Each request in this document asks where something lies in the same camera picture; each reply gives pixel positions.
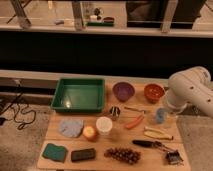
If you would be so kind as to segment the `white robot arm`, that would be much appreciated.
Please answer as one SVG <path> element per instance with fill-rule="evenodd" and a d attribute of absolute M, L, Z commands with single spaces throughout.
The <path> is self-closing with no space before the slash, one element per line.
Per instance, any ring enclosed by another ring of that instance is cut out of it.
<path fill-rule="evenodd" d="M 168 79 L 168 90 L 162 98 L 164 108 L 179 114 L 190 102 L 213 118 L 213 91 L 208 87 L 210 82 L 210 72 L 200 66 L 172 74 Z"/>

